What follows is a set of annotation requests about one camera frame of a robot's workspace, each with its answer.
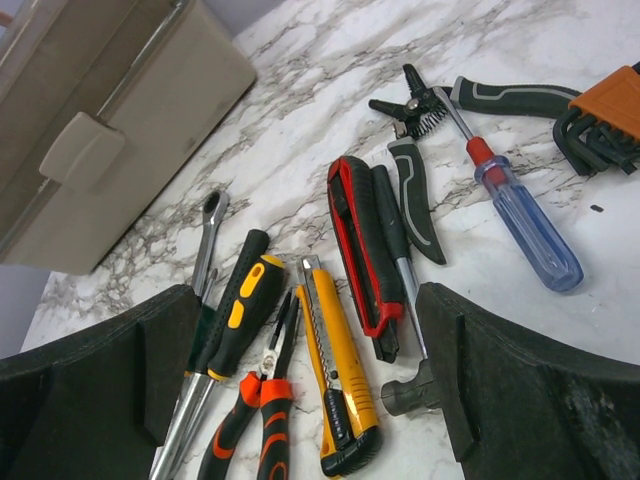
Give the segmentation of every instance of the red utility knife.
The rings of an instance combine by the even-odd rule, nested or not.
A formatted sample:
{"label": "red utility knife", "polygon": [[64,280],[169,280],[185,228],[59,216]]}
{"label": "red utility knife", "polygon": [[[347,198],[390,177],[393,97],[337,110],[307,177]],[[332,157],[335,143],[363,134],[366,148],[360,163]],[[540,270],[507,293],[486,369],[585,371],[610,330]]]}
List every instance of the red utility knife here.
{"label": "red utility knife", "polygon": [[374,339],[377,358],[393,363],[404,293],[382,235],[371,170],[359,158],[340,157],[329,167],[327,183],[331,220],[362,330]]}

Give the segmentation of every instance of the clear blue screwdriver handle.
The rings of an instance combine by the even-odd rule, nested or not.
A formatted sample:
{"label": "clear blue screwdriver handle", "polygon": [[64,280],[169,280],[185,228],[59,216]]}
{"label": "clear blue screwdriver handle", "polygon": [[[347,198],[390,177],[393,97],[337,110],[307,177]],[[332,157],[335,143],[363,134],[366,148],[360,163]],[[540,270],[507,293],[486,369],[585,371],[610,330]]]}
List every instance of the clear blue screwdriver handle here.
{"label": "clear blue screwdriver handle", "polygon": [[513,175],[509,160],[498,155],[476,168],[475,179],[493,199],[502,220],[545,286],[566,292],[584,278],[578,259]]}

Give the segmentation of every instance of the beige plastic box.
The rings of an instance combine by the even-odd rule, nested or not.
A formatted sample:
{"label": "beige plastic box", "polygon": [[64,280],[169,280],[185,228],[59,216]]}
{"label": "beige plastic box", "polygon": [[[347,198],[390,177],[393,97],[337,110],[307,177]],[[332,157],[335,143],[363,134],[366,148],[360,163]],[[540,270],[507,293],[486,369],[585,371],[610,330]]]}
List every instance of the beige plastic box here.
{"label": "beige plastic box", "polygon": [[254,79],[201,0],[26,0],[0,39],[0,262],[91,271]]}

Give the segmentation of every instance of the orange pliers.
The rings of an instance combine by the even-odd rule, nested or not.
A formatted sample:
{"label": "orange pliers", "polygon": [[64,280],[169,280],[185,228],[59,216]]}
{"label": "orange pliers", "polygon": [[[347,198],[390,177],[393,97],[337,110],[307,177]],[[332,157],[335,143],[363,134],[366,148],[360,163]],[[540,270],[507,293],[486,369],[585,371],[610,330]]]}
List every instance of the orange pliers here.
{"label": "orange pliers", "polygon": [[236,404],[222,421],[205,452],[198,480],[222,480],[227,474],[238,440],[253,414],[262,412],[262,452],[259,480],[286,480],[289,475],[289,410],[291,384],[285,378],[293,354],[298,325],[299,299],[289,291],[257,371],[240,382]]}

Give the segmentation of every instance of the white marble surface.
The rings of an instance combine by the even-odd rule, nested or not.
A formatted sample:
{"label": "white marble surface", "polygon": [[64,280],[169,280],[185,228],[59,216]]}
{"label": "white marble surface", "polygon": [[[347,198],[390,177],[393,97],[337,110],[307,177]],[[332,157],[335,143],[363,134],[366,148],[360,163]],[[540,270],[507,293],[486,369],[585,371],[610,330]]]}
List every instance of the white marble surface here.
{"label": "white marble surface", "polygon": [[[344,306],[372,386],[413,376],[418,360],[409,322],[396,365],[377,362],[357,327],[325,198],[328,165],[344,153],[384,163],[390,121],[369,98],[403,102],[401,65],[413,63],[432,85],[457,75],[485,83],[556,83],[584,90],[639,60],[640,4],[635,0],[287,0],[241,34],[238,46],[259,72],[250,93],[186,168],[90,276],[53,274],[24,349],[107,319],[168,286],[190,279],[200,238],[200,202],[214,187],[232,203],[220,229],[216,263],[225,282],[249,228],[272,238],[271,251],[293,265],[313,252],[338,279]],[[579,256],[583,285],[572,294],[545,289],[496,217],[450,120],[420,142],[436,229],[448,259],[438,267],[414,251],[422,281],[438,281],[481,306],[545,335],[615,359],[640,363],[640,173],[611,169],[579,178],[542,119],[464,114],[469,125],[512,159]],[[590,206],[604,211],[597,213]],[[292,478],[322,478],[322,416],[302,335],[290,378]],[[258,359],[260,342],[239,374],[219,387],[212,412],[181,477],[193,479],[237,381]],[[392,418],[378,403],[385,445],[352,478],[461,479],[442,415]],[[260,420],[243,437],[228,478],[257,470]]]}

